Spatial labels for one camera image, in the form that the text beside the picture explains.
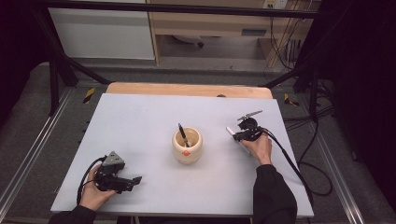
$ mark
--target person's left hand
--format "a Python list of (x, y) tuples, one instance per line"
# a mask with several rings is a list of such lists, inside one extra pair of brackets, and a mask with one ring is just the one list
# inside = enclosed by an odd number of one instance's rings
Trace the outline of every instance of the person's left hand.
[(79, 205), (91, 209), (92, 211), (98, 210), (109, 198), (117, 192), (115, 190), (101, 191), (95, 183), (94, 177), (101, 165), (93, 167), (88, 174), (88, 183), (84, 186), (82, 197)]

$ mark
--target wooden cabinet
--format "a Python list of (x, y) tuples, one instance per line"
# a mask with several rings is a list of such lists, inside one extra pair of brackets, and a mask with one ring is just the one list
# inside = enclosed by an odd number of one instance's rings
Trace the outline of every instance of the wooden cabinet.
[[(252, 7), (262, 8), (263, 0), (146, 0), (151, 4), (176, 4), (194, 6), (214, 6), (214, 7)], [(286, 9), (305, 10), (318, 8), (318, 2), (309, 0), (298, 1), (289, 0)], [(269, 67), (276, 63), (276, 53), (271, 45), (271, 23), (273, 36), (279, 46), (283, 46), (293, 33), (294, 39), (305, 39), (312, 20), (299, 21), (299, 19), (289, 18), (267, 18), (251, 16), (229, 16), (229, 15), (204, 15), (190, 13), (149, 13), (151, 35), (153, 39), (156, 62), (161, 62), (161, 35), (200, 35), (200, 36), (247, 36), (253, 33), (257, 36), (262, 46), (262, 52)]]

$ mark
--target hand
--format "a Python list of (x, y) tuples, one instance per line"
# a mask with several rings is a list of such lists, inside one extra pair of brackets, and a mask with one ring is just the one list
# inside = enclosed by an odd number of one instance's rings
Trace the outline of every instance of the hand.
[(272, 164), (271, 162), (271, 151), (272, 142), (268, 138), (268, 135), (262, 134), (256, 141), (249, 142), (247, 140), (241, 140), (242, 145), (248, 147), (252, 155), (257, 158), (261, 165)]
[(81, 202), (79, 203), (79, 205), (92, 211), (98, 210), (111, 196), (116, 194), (115, 190), (101, 191), (96, 187), (93, 179), (100, 166), (100, 164), (96, 165), (90, 170), (87, 179), (88, 183), (84, 186)]

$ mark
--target person's arm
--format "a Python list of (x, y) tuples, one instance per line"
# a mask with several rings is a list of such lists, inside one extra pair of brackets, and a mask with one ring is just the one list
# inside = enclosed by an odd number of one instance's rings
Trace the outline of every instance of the person's arm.
[(271, 162), (272, 143), (263, 134), (254, 142), (242, 140), (260, 165), (253, 187), (254, 224), (291, 224), (297, 217), (297, 202), (283, 176)]
[(115, 190), (101, 191), (93, 181), (96, 171), (100, 165), (95, 166), (88, 174), (87, 184), (82, 191), (81, 202), (70, 212), (61, 212), (51, 217), (49, 224), (92, 224), (98, 210), (111, 196), (116, 194)]

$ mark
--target gray floor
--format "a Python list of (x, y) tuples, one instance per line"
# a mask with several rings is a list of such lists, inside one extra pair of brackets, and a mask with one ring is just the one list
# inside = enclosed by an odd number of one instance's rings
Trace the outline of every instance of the gray floor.
[[(205, 53), (201, 51), (195, 53), (198, 50), (195, 46), (178, 43), (171, 37), (167, 38), (166, 41), (161, 65), (150, 66), (146, 63), (144, 66), (139, 64), (137, 66), (113, 65), (108, 68), (101, 67), (92, 70), (103, 77), (116, 81), (246, 86), (257, 86), (279, 76), (279, 70), (275, 73), (262, 72), (263, 69), (266, 69), (265, 61), (260, 58), (257, 43), (254, 41), (224, 39), (221, 42), (219, 37), (209, 37), (204, 48), (201, 49), (205, 50)], [(239, 47), (230, 50), (230, 46), (238, 45), (244, 46), (243, 48), (246, 51), (251, 52), (241, 54)], [(222, 56), (223, 50), (228, 55), (227, 57)], [(213, 59), (216, 59), (216, 57), (223, 58), (224, 63), (218, 61), (217, 64), (213, 63)], [(188, 63), (194, 59), (199, 59), (199, 61), (195, 61), (197, 64), (195, 67)], [(87, 121), (91, 119), (101, 93), (106, 91), (106, 86), (95, 84), (96, 90), (92, 99), (87, 105), (84, 105), (82, 100), (88, 88), (92, 85), (92, 80), (82, 74), (78, 76), (81, 81), (76, 88), (72, 89), (70, 100), (64, 112), (21, 186), (14, 203), (9, 207), (8, 220), (15, 217), (29, 217), (35, 218), (37, 223), (40, 220), (45, 223), (46, 219), (52, 215), (50, 207), (56, 197), (54, 191), (62, 184), (68, 166), (78, 150), (78, 141), (83, 138), (83, 131), (89, 125)], [(305, 98), (305, 94), (293, 94), (292, 82), (293, 80), (288, 80), (281, 86), (272, 89), (284, 118), (306, 115), (302, 106), (284, 104), (284, 93), (288, 93), (290, 99), (295, 101)], [(325, 99), (319, 99), (319, 101), (322, 106), (329, 104)], [(47, 66), (38, 66), (32, 72), (28, 85), (14, 107), (9, 120), (0, 130), (0, 159), (7, 161), (4, 162), (4, 172), (0, 176), (2, 193), (6, 190), (10, 179), (17, 172), (24, 156), (28, 153), (30, 146), (44, 126), (49, 111), (49, 71)], [(365, 223), (396, 223), (394, 211), (376, 187), (365, 165), (351, 159), (350, 148), (343, 131), (338, 125), (337, 118), (328, 116), (321, 119), (319, 129), (342, 171)], [(313, 130), (309, 125), (289, 132), (297, 159), (300, 158), (312, 135)], [(315, 164), (326, 171), (318, 147), (318, 142), (315, 142), (304, 161)], [(329, 184), (323, 175), (308, 167), (302, 166), (301, 170), (313, 190), (323, 192), (328, 189)], [(315, 217), (311, 219), (312, 223), (349, 223), (344, 206), (335, 190), (327, 197), (315, 196), (314, 198)], [(99, 216), (98, 219), (112, 220), (114, 217)]]

